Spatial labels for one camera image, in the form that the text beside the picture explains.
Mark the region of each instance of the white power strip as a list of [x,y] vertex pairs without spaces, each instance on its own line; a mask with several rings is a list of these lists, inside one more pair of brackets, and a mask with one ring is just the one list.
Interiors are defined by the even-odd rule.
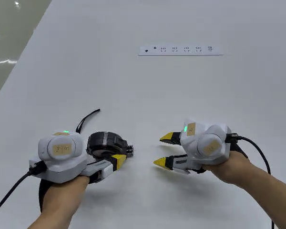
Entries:
[[201,45],[146,45],[140,47],[139,56],[220,56],[214,46]]

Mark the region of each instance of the human hand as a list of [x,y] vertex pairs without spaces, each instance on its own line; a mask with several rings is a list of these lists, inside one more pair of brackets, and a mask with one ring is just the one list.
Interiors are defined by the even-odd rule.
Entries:
[[230,157],[226,162],[216,166],[203,165],[203,168],[211,171],[225,183],[242,187],[248,172],[255,168],[255,166],[241,153],[230,151]]
[[81,204],[89,177],[77,177],[63,184],[53,184],[43,199],[42,213],[58,212],[70,218]]

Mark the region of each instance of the handwritten label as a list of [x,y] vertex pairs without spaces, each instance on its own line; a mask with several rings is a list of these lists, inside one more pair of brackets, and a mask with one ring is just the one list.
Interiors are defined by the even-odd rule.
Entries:
[[187,136],[193,136],[195,135],[195,130],[196,130],[196,123],[189,123],[187,125]]
[[52,147],[54,156],[69,155],[72,152],[71,144],[54,145]]
[[213,140],[210,144],[204,147],[204,154],[210,156],[214,151],[216,151],[220,147],[219,142]]
[[58,135],[64,135],[64,136],[68,136],[70,135],[69,133],[65,133],[65,132],[56,132],[53,135],[58,136]]

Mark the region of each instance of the black tape measure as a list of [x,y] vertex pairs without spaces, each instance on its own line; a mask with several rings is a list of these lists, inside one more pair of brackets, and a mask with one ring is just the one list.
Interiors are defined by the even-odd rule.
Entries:
[[86,151],[95,159],[103,159],[115,154],[133,156],[133,146],[129,146],[126,140],[112,132],[96,132],[90,135]]

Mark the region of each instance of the reflective floor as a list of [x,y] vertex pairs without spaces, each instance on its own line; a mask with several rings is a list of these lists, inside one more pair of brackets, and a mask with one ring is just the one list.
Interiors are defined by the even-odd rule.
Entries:
[[0,0],[0,89],[51,0]]

